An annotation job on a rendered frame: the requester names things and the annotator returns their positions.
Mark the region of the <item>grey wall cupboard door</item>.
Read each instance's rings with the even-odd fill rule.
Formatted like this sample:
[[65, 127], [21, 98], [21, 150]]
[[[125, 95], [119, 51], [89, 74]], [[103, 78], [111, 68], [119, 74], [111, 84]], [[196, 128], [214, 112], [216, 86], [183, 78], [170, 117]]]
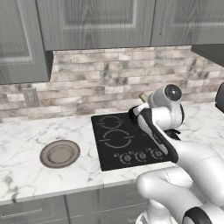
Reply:
[[35, 0], [0, 0], [0, 85], [50, 80]]
[[37, 0], [47, 50], [149, 46], [155, 0]]
[[152, 46], [224, 44], [224, 0], [156, 0]]

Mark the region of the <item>black extractor hood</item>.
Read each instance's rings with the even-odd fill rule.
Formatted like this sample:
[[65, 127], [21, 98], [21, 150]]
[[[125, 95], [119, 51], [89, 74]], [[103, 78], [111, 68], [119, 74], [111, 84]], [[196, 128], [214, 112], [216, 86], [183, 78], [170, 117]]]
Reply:
[[224, 67], [224, 44], [193, 45], [191, 51]]

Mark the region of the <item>black hob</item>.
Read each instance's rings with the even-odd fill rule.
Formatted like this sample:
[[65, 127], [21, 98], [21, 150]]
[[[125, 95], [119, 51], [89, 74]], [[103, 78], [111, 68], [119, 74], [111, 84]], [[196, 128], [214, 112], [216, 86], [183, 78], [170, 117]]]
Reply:
[[[92, 115], [91, 122], [101, 169], [104, 172], [169, 161], [161, 150], [162, 159], [155, 159], [151, 155], [153, 149], [159, 148], [146, 133], [130, 121], [127, 113]], [[136, 159], [135, 155], [139, 151], [146, 154], [145, 162]], [[121, 162], [120, 156], [124, 153], [131, 156], [129, 164]]]

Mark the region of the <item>black hob knob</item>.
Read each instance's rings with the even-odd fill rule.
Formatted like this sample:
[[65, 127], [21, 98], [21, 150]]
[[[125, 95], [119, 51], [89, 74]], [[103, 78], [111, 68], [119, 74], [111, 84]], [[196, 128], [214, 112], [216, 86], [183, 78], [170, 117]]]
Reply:
[[146, 154], [142, 151], [137, 152], [135, 157], [139, 162], [145, 162], [147, 158]]
[[129, 164], [131, 161], [131, 156], [128, 153], [124, 153], [120, 156], [121, 162], [124, 164]]
[[155, 159], [162, 159], [163, 158], [163, 153], [160, 150], [157, 149], [153, 149], [151, 151], [151, 155], [155, 158]]

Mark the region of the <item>grey drawer front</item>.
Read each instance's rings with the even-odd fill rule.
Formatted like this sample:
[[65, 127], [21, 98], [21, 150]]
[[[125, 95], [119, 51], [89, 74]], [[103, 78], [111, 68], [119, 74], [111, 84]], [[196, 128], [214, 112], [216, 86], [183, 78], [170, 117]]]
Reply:
[[135, 224], [147, 200], [140, 196], [135, 183], [76, 192], [66, 197], [71, 224]]
[[69, 224], [64, 197], [0, 206], [0, 224]]

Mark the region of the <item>round grey plate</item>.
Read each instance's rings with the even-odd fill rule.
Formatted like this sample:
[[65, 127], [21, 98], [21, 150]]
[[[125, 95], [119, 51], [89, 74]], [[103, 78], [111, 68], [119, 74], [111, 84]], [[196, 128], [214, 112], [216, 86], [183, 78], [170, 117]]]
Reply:
[[47, 168], [59, 169], [72, 165], [81, 155], [80, 146], [70, 140], [49, 143], [39, 154], [41, 164]]

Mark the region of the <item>dark rounded appliance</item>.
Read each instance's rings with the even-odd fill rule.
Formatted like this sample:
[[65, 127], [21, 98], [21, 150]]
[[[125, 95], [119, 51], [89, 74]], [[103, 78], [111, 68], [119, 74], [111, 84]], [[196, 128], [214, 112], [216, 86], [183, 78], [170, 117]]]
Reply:
[[224, 82], [219, 86], [215, 96], [215, 107], [224, 113]]

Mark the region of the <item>grey wall socket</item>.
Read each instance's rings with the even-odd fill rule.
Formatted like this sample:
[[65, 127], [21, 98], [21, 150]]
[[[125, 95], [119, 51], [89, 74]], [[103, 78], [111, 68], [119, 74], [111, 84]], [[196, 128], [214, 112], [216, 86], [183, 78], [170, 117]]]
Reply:
[[24, 101], [27, 108], [36, 108], [39, 106], [39, 98], [35, 88], [26, 88], [23, 90]]

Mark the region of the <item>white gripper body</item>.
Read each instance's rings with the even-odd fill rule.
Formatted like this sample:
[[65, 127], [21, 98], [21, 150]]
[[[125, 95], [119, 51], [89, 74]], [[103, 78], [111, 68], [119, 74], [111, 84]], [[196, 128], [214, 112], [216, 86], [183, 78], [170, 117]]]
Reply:
[[178, 131], [176, 129], [168, 129], [166, 131], [167, 136], [169, 136], [172, 139], [176, 139], [176, 140], [179, 140], [179, 134], [180, 134], [180, 131]]

